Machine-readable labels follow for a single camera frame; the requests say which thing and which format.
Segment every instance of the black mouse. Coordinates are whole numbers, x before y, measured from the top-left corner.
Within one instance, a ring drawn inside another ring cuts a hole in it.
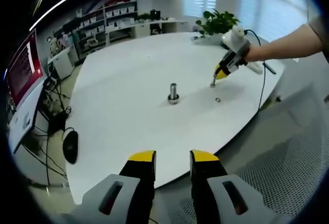
[[[63,141],[63,154],[65,159],[74,164],[78,157],[78,133],[73,130],[69,132]]]

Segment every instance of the forearm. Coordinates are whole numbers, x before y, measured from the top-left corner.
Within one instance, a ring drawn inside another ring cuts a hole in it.
[[[323,44],[309,25],[263,46],[253,46],[246,61],[306,57],[323,50]]]

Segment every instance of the yellow tool tip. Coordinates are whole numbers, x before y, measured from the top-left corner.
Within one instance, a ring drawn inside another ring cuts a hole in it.
[[[227,75],[222,70],[220,70],[219,73],[217,74],[216,79],[223,79],[226,77],[227,77]]]

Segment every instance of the oval table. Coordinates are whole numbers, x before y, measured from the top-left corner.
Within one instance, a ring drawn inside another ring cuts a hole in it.
[[[193,35],[153,35],[87,56],[66,123],[79,134],[77,162],[66,164],[76,204],[144,150],[157,151],[155,187],[162,186],[189,171],[191,149],[216,153],[256,114],[263,75],[243,66],[210,88],[226,50],[194,45]],[[267,63],[277,74],[266,71],[262,103],[284,70],[277,60]],[[167,100],[171,83],[180,96],[176,105]]]

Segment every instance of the human arm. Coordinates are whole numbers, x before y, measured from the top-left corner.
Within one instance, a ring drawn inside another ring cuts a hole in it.
[[[325,33],[320,17],[310,24],[300,26],[292,33],[269,44],[251,45],[244,57],[247,62],[266,61],[269,59],[287,59],[307,57],[327,49],[328,33]]]

